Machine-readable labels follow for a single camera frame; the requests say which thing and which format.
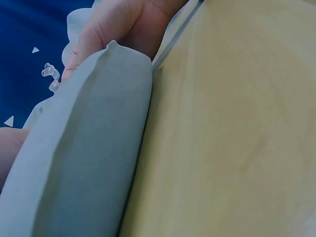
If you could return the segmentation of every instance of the finger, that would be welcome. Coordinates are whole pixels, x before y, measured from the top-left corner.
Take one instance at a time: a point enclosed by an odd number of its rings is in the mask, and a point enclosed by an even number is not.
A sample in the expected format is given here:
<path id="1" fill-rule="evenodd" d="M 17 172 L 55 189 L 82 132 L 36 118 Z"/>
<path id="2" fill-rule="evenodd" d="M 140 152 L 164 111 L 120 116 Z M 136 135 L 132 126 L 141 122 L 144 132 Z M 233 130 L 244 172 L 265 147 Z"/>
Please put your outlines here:
<path id="1" fill-rule="evenodd" d="M 0 192 L 28 134 L 27 129 L 0 128 Z"/>
<path id="2" fill-rule="evenodd" d="M 125 0 L 107 0 L 98 5 L 83 28 L 77 51 L 66 65 L 62 80 L 68 79 L 87 57 L 104 49 L 112 40 L 120 41 L 130 31 L 141 12 L 141 5 L 128 4 Z"/>

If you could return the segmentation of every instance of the white triangle pattern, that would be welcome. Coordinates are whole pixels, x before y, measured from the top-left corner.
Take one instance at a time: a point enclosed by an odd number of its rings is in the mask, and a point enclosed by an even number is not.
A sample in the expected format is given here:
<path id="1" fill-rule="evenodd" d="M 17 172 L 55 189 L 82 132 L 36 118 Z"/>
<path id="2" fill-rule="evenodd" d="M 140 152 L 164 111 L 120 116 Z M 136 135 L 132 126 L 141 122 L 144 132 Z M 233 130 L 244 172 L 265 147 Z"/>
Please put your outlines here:
<path id="1" fill-rule="evenodd" d="M 4 122 L 5 125 L 13 127 L 14 116 L 11 116 L 7 121 Z"/>
<path id="2" fill-rule="evenodd" d="M 37 53 L 37 52 L 39 52 L 39 49 L 34 47 L 32 53 Z"/>

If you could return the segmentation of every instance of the light wood grain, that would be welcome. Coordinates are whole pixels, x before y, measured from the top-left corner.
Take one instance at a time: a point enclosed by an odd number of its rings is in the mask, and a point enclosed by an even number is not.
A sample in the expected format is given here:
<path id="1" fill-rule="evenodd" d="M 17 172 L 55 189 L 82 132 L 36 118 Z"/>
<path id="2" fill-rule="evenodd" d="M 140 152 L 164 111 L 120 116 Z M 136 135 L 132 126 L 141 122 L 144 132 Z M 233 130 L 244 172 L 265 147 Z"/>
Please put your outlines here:
<path id="1" fill-rule="evenodd" d="M 156 71 L 121 237 L 316 235 L 315 3 L 203 3 Z"/>

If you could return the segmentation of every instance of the hand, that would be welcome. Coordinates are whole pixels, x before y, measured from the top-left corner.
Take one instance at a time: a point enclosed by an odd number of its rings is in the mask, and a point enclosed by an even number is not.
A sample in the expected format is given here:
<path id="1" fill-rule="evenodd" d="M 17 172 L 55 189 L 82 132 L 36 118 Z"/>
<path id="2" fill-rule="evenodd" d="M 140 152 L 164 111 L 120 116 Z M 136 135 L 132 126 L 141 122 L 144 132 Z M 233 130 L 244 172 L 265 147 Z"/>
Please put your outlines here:
<path id="1" fill-rule="evenodd" d="M 187 1 L 103 0 L 85 25 L 62 80 L 112 40 L 153 59 L 170 20 Z"/>
<path id="2" fill-rule="evenodd" d="M 26 129 L 0 128 L 0 193 L 28 134 Z"/>

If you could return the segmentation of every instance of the wooden surface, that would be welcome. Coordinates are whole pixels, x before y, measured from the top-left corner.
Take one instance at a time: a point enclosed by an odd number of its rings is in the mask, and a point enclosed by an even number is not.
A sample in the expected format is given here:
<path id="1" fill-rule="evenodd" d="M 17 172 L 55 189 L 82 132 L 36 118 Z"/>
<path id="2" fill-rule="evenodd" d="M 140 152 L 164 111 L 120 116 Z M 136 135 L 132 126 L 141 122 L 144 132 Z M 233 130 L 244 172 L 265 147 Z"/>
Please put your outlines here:
<path id="1" fill-rule="evenodd" d="M 121 237 L 316 236 L 315 24 L 315 0 L 205 0 L 155 73 Z"/>

